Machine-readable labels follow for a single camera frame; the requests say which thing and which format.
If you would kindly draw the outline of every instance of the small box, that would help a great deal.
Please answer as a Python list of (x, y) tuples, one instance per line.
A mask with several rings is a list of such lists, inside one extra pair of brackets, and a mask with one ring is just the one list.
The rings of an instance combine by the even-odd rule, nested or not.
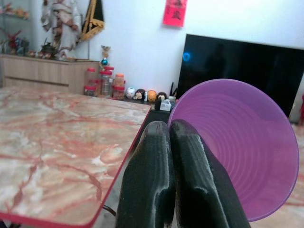
[(168, 100), (162, 101), (161, 102), (161, 110), (169, 112), (171, 110), (170, 101), (168, 101)]

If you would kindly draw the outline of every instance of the blue light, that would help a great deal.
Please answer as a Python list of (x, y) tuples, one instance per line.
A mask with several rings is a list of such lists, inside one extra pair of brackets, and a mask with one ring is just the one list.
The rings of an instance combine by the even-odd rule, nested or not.
[(191, 55), (190, 55), (190, 53), (188, 53), (188, 52), (185, 52), (185, 53), (182, 55), (182, 59), (183, 59), (185, 62), (189, 62), (190, 58), (191, 58)]

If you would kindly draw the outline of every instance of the ornament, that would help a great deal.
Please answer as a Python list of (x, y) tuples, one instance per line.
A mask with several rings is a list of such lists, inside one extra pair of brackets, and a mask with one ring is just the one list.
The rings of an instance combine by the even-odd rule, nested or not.
[(138, 89), (133, 97), (134, 100), (144, 100), (144, 89)]
[(167, 99), (167, 94), (165, 92), (159, 92), (157, 94), (157, 99), (161, 98), (162, 101)]
[(99, 63), (99, 66), (100, 66), (101, 70), (104, 70), (104, 67), (109, 65), (109, 61), (107, 58), (109, 57), (109, 51), (110, 51), (111, 47), (102, 45), (101, 48), (103, 50), (102, 51), (103, 60), (101, 60), (101, 62)]
[(154, 103), (156, 101), (156, 92), (154, 90), (148, 91), (148, 101)]
[(134, 88), (128, 88), (126, 92), (126, 96), (129, 99), (132, 99), (135, 96), (135, 89)]

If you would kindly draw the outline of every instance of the tiled floor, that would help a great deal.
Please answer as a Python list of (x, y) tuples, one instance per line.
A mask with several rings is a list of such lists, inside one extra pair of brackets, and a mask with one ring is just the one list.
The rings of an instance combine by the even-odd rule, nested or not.
[[(300, 172), (296, 187), (287, 203), (271, 216), (251, 223), (252, 228), (302, 228), (304, 224), (304, 127), (294, 127), (300, 149)], [(119, 191), (123, 173), (122, 169), (116, 183), (106, 201), (106, 205), (117, 210)], [(115, 218), (102, 210), (93, 228), (114, 228)], [(176, 219), (173, 219), (172, 228), (177, 228)]]

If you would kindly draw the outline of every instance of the red table edge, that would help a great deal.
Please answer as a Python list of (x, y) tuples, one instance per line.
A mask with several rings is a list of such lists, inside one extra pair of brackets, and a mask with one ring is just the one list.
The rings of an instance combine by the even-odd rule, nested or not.
[(148, 112), (147, 112), (147, 115), (141, 125), (141, 127), (138, 129), (138, 132), (127, 152), (127, 154), (125, 155), (124, 159), (123, 159), (123, 162), (121, 163), (113, 181), (112, 181), (112, 184), (108, 190), (108, 192), (106, 193), (105, 197), (104, 197), (104, 200), (102, 201), (99, 209), (96, 211), (96, 214), (95, 216), (93, 217), (93, 219), (88, 222), (87, 224), (84, 224), (84, 225), (68, 225), (68, 224), (65, 224), (65, 223), (57, 223), (57, 222), (51, 222), (51, 221), (47, 221), (47, 220), (41, 220), (41, 219), (36, 219), (36, 218), (31, 218), (31, 217), (25, 217), (25, 216), (20, 216), (20, 215), (14, 215), (14, 214), (5, 214), (3, 212), (0, 212), (0, 220), (8, 220), (10, 222), (13, 222), (13, 223), (16, 223), (16, 224), (23, 224), (23, 225), (30, 225), (30, 226), (38, 226), (38, 227), (43, 227), (43, 228), (91, 228), (94, 223), (96, 222), (99, 214), (100, 214), (100, 211), (101, 209), (103, 208), (104, 204), (105, 204), (105, 201), (107, 200), (108, 196), (110, 195), (111, 193), (111, 190), (116, 182), (116, 179), (118, 177), (118, 175), (120, 174), (123, 166), (124, 166), (124, 163), (125, 161), (127, 160), (127, 158), (129, 157), (129, 154), (131, 152), (131, 150), (133, 149), (133, 146), (137, 140), (137, 138), (139, 137), (139, 134), (140, 132), (142, 131), (142, 128), (144, 126), (144, 123), (146, 122), (149, 114), (150, 114), (150, 111), (151, 111), (151, 107), (149, 108)]

